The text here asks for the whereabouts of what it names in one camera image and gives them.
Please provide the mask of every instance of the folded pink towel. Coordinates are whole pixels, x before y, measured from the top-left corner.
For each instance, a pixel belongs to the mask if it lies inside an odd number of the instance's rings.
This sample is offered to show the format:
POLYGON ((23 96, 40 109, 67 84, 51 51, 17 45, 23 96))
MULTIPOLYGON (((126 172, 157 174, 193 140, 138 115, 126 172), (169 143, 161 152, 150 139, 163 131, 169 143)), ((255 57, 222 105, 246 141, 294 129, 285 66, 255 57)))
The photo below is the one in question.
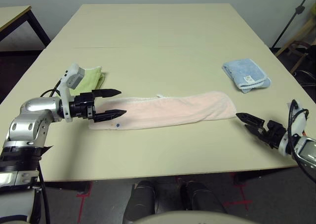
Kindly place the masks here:
POLYGON ((235 117, 236 108, 223 92, 211 91, 190 97, 118 98, 106 101, 97 113, 127 111, 113 120, 94 123, 90 129, 147 129, 235 117))

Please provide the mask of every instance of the black table leg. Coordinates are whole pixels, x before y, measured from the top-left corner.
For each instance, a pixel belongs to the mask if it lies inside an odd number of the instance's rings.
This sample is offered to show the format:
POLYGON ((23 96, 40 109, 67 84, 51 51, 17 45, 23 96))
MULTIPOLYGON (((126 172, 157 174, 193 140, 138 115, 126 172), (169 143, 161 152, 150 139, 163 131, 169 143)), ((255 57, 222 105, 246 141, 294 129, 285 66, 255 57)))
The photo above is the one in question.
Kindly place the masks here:
POLYGON ((38 37, 43 42, 43 44, 45 46, 48 46, 48 44, 50 44, 50 39, 48 35, 46 34, 46 32, 44 31, 44 29, 41 27, 40 23, 38 22, 38 20, 36 19, 32 11, 29 10, 25 14, 28 15, 29 18, 27 21, 33 28, 34 32, 38 35, 38 37))
POLYGON ((41 27, 40 23, 34 16, 31 10, 27 11, 25 14, 17 18, 14 22, 12 22, 9 26, 5 29, 0 31, 0 41, 7 37, 11 32, 17 29, 22 23, 28 21, 28 23, 33 28, 34 32, 38 35, 40 40, 43 42, 45 46, 48 46, 50 43, 50 39, 44 29, 41 27))

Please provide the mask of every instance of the folded blue towel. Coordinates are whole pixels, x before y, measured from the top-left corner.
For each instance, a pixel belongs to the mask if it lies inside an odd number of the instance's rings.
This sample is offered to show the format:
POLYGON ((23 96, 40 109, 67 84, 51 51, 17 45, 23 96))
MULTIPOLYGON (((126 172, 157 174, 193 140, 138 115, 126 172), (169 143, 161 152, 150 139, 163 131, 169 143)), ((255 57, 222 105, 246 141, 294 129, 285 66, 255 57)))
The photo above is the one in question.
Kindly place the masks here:
POLYGON ((266 73, 251 59, 230 61, 222 68, 243 93, 249 92, 252 88, 269 87, 271 84, 266 73))

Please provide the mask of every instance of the red tape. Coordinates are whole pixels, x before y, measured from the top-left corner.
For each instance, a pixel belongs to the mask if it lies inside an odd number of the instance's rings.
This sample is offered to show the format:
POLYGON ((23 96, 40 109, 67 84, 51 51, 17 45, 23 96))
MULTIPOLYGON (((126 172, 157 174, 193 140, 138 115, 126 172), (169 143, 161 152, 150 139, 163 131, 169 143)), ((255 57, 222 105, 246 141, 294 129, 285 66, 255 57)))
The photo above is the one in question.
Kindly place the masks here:
POLYGON ((83 211, 84 199, 90 196, 91 190, 92 190, 92 182, 90 182, 89 191, 88 191, 87 193, 84 193, 84 194, 77 194, 77 195, 76 195, 76 197, 80 197, 80 198, 81 198, 81 204, 80 204, 80 210, 79 210, 79 215, 78 215, 77 223, 80 223, 80 220, 81 220, 81 215, 82 215, 82 211, 83 211))

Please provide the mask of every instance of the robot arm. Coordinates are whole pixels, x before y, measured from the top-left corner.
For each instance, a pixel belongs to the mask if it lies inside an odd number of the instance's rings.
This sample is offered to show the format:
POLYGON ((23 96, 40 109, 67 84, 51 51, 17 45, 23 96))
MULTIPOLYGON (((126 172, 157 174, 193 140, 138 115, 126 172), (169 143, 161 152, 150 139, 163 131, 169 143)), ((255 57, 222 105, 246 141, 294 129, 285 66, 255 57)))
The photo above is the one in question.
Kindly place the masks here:
POLYGON ((282 124, 270 120, 264 125, 264 120, 248 113, 237 113, 237 117, 245 123, 247 130, 268 144, 272 149, 292 158, 298 163, 303 172, 315 182, 315 179, 307 173, 307 168, 316 170, 316 140, 305 135, 304 129, 307 124, 308 110, 303 109, 295 100, 292 101, 289 113, 289 125, 286 130, 282 124))
POLYGON ((59 97, 33 98, 22 104, 20 114, 12 121, 0 155, 0 223, 23 220, 37 223, 34 218, 39 161, 49 148, 44 147, 51 123, 73 117, 93 119, 95 122, 114 119, 126 111, 109 110, 96 113, 96 97, 112 97, 120 93, 114 89, 92 90, 71 96, 69 88, 76 88, 84 76, 77 64, 65 72, 59 97))

